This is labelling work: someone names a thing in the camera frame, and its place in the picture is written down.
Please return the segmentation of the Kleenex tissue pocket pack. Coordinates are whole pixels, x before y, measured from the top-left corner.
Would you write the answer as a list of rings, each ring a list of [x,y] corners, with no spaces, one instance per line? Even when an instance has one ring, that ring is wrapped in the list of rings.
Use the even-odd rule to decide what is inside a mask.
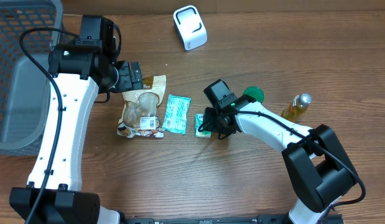
[[[210,138],[211,132],[204,131],[203,128],[201,128],[201,125],[203,124],[203,114],[196,114],[195,115],[195,137],[196,138]]]

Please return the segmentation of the brown Pantree snack pouch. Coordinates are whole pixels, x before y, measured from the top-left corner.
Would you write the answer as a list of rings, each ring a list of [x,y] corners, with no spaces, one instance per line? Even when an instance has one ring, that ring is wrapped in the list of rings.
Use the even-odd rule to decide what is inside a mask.
[[[127,138],[163,138],[157,109],[164,99],[167,77],[158,75],[142,79],[142,89],[122,93],[123,114],[118,122],[117,134]]]

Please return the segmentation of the green lid jar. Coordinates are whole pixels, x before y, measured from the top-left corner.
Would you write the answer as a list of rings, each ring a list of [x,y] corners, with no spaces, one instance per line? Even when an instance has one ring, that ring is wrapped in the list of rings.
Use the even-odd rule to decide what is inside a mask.
[[[260,103],[263,103],[264,101],[264,92],[256,86],[247,87],[243,94],[253,97],[256,101]]]

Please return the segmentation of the mint green wipes pack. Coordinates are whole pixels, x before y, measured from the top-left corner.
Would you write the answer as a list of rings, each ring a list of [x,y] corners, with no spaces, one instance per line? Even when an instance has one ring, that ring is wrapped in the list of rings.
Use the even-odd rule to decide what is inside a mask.
[[[169,95],[164,116],[163,129],[174,134],[186,134],[187,113],[191,99],[184,96]]]

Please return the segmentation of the yellow oil bottle silver cap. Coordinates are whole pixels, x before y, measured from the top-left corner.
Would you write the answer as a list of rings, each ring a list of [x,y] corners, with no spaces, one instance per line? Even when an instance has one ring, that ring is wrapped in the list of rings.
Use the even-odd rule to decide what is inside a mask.
[[[289,106],[283,110],[281,116],[291,122],[297,121],[312,102],[312,96],[309,93],[303,93],[295,96]]]

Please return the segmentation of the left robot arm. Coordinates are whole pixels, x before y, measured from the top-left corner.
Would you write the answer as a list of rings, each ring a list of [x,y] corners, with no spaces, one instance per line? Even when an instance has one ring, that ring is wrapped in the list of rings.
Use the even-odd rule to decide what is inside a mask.
[[[121,32],[110,19],[84,15],[80,33],[49,54],[43,74],[50,103],[38,158],[9,204],[26,223],[121,223],[97,194],[81,191],[81,159],[90,112],[101,93],[142,88],[138,62],[118,60]]]

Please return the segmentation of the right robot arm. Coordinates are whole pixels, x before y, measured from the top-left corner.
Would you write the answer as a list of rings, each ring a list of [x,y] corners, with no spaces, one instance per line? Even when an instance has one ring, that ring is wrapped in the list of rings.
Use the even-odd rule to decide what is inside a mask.
[[[261,214],[253,223],[343,223],[331,211],[364,199],[362,180],[335,132],[288,121],[262,105],[252,87],[237,97],[223,80],[204,89],[211,103],[198,130],[222,140],[240,132],[250,134],[281,153],[297,201],[286,214]]]

